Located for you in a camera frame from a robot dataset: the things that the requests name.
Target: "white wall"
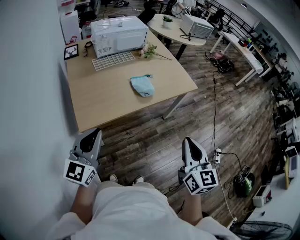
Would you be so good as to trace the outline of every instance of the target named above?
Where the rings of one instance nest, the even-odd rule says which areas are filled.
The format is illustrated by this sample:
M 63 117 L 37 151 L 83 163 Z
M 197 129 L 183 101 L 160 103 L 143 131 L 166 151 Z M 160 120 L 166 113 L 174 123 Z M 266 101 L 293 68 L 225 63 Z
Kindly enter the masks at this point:
M 77 127 L 56 1 L 1 0 L 0 23 L 0 233 L 44 239 L 76 188 L 62 178 Z
M 234 0 L 215 1 L 232 11 L 234 14 L 244 20 L 250 27 L 256 27 L 260 21 L 254 14 L 252 14 L 249 10 L 247 10 L 240 3 L 237 3 Z
M 251 11 L 274 33 L 288 55 L 288 69 L 295 73 L 291 82 L 300 85 L 300 10 L 293 0 L 235 0 Z

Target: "black table leg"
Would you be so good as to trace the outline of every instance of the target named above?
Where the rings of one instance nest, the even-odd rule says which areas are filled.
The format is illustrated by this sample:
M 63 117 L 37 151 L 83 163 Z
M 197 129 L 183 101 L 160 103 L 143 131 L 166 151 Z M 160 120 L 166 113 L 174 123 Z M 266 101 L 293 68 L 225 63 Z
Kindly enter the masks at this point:
M 159 39 L 159 41 L 161 41 L 163 39 L 163 36 L 158 34 L 157 38 Z
M 186 45 L 185 44 L 181 44 L 181 47 L 178 51 L 178 53 L 176 54 L 176 59 L 179 60 L 181 55 L 183 54 L 183 51 L 186 49 Z
M 161 6 L 160 6 L 160 10 L 159 10 L 159 13 L 158 13 L 158 14 L 161 14 L 161 11 L 163 10 L 163 6 L 164 6 L 162 3 L 161 3 L 160 5 L 161 5 Z
M 165 38 L 165 47 L 166 47 L 167 49 L 169 49 L 170 44 L 171 44 L 171 40 L 168 39 L 168 38 Z

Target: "white microwave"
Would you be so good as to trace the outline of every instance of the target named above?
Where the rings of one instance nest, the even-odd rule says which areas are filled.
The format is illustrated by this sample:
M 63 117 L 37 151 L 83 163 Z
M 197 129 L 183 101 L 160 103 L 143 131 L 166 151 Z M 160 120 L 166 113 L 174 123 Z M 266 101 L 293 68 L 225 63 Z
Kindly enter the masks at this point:
M 91 41 L 97 58 L 142 49 L 149 28 L 136 16 L 91 22 Z

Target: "white power strip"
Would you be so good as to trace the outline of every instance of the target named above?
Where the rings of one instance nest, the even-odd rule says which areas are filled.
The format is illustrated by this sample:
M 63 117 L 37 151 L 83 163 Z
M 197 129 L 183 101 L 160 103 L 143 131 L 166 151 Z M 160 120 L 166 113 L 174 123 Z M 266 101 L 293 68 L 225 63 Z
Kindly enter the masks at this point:
M 215 161 L 217 164 L 220 164 L 221 163 L 221 154 L 219 154 L 217 152 L 221 152 L 221 149 L 216 148 L 216 151 L 215 151 Z

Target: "table leg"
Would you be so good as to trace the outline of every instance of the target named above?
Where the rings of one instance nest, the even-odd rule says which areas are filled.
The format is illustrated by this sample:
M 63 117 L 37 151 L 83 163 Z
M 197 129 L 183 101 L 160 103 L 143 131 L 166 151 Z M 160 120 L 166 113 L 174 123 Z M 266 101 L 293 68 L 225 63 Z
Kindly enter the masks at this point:
M 268 72 L 271 71 L 271 69 L 272 69 L 272 68 L 270 67 L 270 68 L 268 68 L 267 70 L 265 70 L 262 74 L 259 75 L 259 78 L 265 76 Z
M 161 11 L 163 10 L 163 6 L 164 6 L 162 3 L 161 3 L 160 5 L 161 5 L 161 6 L 160 6 L 160 10 L 159 10 L 159 13 L 158 13 L 158 14 L 161 14 Z
M 158 34 L 157 38 L 158 38 L 159 41 L 161 41 L 163 39 L 163 36 L 161 36 L 160 34 Z
M 176 54 L 176 59 L 177 61 L 179 61 L 181 55 L 183 54 L 183 51 L 186 49 L 186 45 L 185 44 L 181 44 L 180 49 L 178 50 L 178 53 Z
M 209 13 L 209 14 L 207 15 L 206 21 L 209 19 L 210 15 L 211 15 L 211 13 Z
M 214 44 L 214 46 L 212 47 L 210 53 L 213 53 L 213 52 L 214 52 L 214 50 L 216 49 L 217 45 L 221 42 L 222 38 L 223 38 L 223 35 L 221 35 L 221 36 L 219 37 L 219 39 L 217 40 L 217 42 L 216 42 L 216 43 Z
M 225 53 L 226 50 L 229 48 L 230 44 L 231 44 L 231 43 L 229 43 L 229 44 L 226 46 L 226 48 L 224 49 L 224 53 Z
M 257 74 L 256 71 L 254 71 L 254 73 L 251 74 L 250 77 L 248 77 L 248 78 L 245 80 L 245 82 L 249 82 L 249 80 L 250 80 L 252 77 L 254 77 L 255 74 Z
M 168 38 L 165 38 L 165 47 L 166 47 L 167 49 L 169 49 L 170 44 L 171 44 L 171 40 L 168 39 Z
M 184 99 L 184 97 L 186 96 L 185 94 L 179 95 L 175 101 L 172 103 L 172 105 L 168 108 L 168 110 L 163 114 L 163 119 L 168 118 L 172 112 L 179 106 L 179 104 L 182 102 L 182 100 Z
M 239 80 L 239 81 L 235 84 L 235 86 L 239 86 L 243 81 L 245 81 L 248 77 L 250 77 L 254 72 L 255 72 L 255 70 L 252 69 L 250 72 L 248 72 L 248 73 L 246 74 L 246 76 L 244 76 L 241 80 Z

